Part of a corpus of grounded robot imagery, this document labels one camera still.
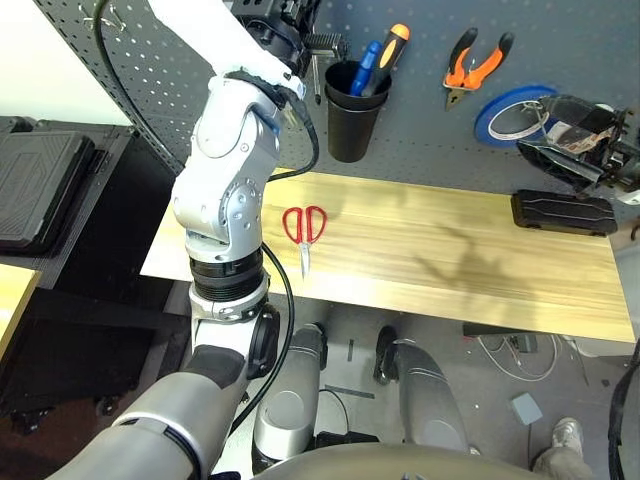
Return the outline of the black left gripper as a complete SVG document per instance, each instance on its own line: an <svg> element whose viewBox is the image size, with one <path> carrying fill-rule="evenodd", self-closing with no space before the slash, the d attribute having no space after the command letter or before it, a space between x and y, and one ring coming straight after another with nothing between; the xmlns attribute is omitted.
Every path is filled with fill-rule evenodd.
<svg viewBox="0 0 640 480"><path fill-rule="evenodd" d="M243 0L233 15L252 38L297 76L305 76L316 56L346 59L348 42L339 33L316 32L320 0Z"/></svg>

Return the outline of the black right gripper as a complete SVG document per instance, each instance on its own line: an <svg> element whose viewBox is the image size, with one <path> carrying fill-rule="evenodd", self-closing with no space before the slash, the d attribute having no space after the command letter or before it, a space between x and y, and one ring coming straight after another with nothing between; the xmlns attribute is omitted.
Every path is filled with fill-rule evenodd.
<svg viewBox="0 0 640 480"><path fill-rule="evenodd" d="M549 114L550 126L565 125L587 132L603 132L613 127L611 135L598 145L596 166L581 161L544 142L518 140L516 147L525 160L569 185L575 192L597 184L618 189L624 194L639 191L639 147L627 140L629 109L610 111L571 95L546 95L539 98Z"/></svg>

